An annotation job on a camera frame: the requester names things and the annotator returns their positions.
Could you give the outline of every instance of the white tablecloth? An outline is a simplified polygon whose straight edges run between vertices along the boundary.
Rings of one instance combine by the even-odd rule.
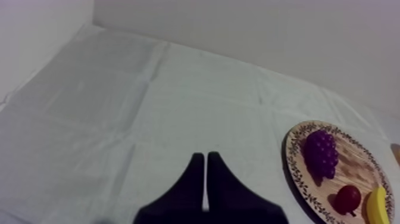
[[[398,120],[231,58],[87,27],[0,112],[0,223],[131,223],[209,151],[290,223],[311,223],[280,156],[304,120],[359,140],[400,201]]]

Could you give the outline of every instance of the plastic fruit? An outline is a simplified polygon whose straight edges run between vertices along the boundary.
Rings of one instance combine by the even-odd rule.
[[[317,130],[308,135],[304,145],[306,165],[319,177],[333,179],[338,164],[335,139],[325,130]]]
[[[386,190],[380,186],[375,188],[367,201],[367,216],[370,224],[389,224],[385,207]]]
[[[340,214],[352,213],[360,203],[360,190],[353,185],[346,185],[337,192],[334,208]]]

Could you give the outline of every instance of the red apple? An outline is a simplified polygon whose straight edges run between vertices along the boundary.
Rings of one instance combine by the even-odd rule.
[[[340,214],[352,213],[360,203],[360,190],[353,185],[346,185],[337,192],[334,209]]]

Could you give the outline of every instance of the purple grapes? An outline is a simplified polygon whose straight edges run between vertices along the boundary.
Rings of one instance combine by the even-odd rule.
[[[307,166],[318,176],[333,179],[338,165],[335,139],[325,130],[308,135],[304,145],[304,159]]]

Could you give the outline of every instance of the yellow banana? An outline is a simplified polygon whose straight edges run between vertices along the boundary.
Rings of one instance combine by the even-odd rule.
[[[367,216],[370,224],[389,224],[385,207],[386,190],[380,186],[375,188],[367,201]]]

